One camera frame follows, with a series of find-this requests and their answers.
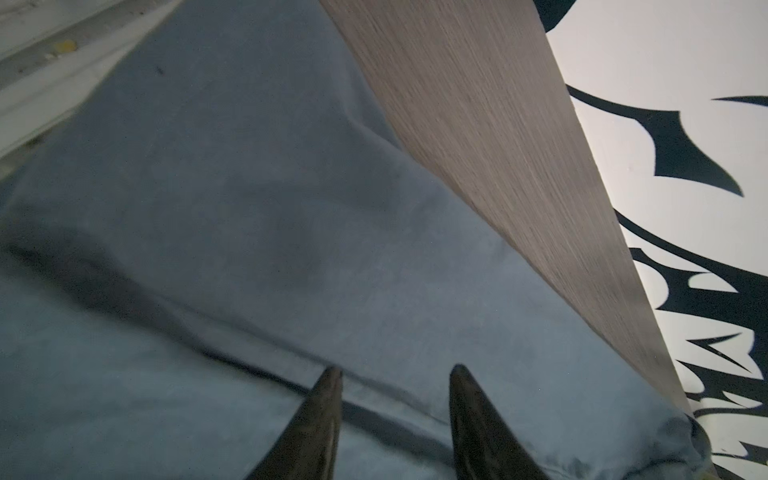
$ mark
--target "mural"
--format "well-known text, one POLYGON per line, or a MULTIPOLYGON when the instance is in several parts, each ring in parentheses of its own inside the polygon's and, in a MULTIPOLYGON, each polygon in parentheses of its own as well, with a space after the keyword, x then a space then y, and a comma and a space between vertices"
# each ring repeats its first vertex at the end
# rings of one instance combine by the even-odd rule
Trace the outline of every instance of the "mural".
POLYGON ((535 3, 713 463, 768 478, 768 3, 535 3))

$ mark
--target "wooden surface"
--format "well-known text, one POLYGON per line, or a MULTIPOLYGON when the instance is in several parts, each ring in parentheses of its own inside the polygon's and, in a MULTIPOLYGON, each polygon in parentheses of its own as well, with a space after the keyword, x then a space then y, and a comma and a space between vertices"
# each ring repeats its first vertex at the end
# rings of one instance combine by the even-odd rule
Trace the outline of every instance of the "wooden surface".
POLYGON ((687 401, 531 0, 321 0, 403 144, 687 401))

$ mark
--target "blue fabric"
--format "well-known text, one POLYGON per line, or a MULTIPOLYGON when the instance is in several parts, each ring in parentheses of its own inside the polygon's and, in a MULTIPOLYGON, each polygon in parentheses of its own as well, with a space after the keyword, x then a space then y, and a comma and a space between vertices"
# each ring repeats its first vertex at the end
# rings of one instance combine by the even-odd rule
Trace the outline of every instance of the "blue fabric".
POLYGON ((457 362, 552 478, 706 463, 696 423, 403 151, 314 0, 187 0, 13 188, 0 238, 46 287, 3 273, 11 478, 238 478, 298 405, 279 384, 328 364, 337 478, 450 477, 457 362))

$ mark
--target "pointed metal prong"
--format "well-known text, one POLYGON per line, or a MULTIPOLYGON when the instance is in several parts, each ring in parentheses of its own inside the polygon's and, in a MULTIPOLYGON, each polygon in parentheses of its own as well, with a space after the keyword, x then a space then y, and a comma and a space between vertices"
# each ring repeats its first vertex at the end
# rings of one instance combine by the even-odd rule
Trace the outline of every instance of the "pointed metal prong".
POLYGON ((547 480, 467 367, 450 382, 451 434, 458 480, 547 480))
POLYGON ((342 373, 327 368, 246 480, 330 480, 339 444, 342 373))

